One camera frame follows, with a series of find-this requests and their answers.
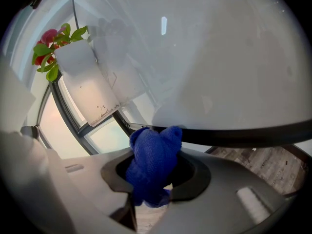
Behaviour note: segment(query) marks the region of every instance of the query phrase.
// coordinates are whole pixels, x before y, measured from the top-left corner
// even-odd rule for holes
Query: blue cloth
[[[172,126],[161,133],[148,127],[130,136],[135,158],[126,171],[126,180],[134,187],[135,205],[143,201],[150,207],[169,203],[169,190],[163,189],[167,176],[177,164],[176,154],[182,146],[182,130]]]

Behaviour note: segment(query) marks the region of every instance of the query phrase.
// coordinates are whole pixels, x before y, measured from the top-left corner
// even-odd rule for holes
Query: wooden floor
[[[242,164],[283,195],[300,189],[306,175],[305,164],[282,147],[254,150],[217,148],[211,154]],[[149,208],[144,204],[136,207],[137,232],[148,233],[166,208]]]

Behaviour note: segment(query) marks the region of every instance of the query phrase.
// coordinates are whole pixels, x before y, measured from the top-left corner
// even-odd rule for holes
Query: crumpled blue cloth
[[[131,134],[130,148],[135,157],[126,171],[126,180],[134,187],[136,206],[143,201],[149,207],[169,203],[169,190],[163,188],[177,164],[176,154],[181,146],[182,130],[177,126],[168,127],[161,133],[145,127]]]

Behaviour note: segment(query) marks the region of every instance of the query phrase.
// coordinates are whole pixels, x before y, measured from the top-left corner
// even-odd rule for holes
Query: black cable
[[[79,29],[78,20],[77,20],[77,15],[76,15],[76,9],[75,9],[75,2],[74,2],[74,0],[72,0],[72,2],[73,2],[73,11],[74,11],[74,17],[75,17],[76,28]]]

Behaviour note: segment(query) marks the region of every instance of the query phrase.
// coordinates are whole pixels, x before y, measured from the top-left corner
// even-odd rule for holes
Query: flower pot
[[[86,40],[65,45],[54,54],[70,96],[91,126],[119,108],[120,102],[99,70]]]

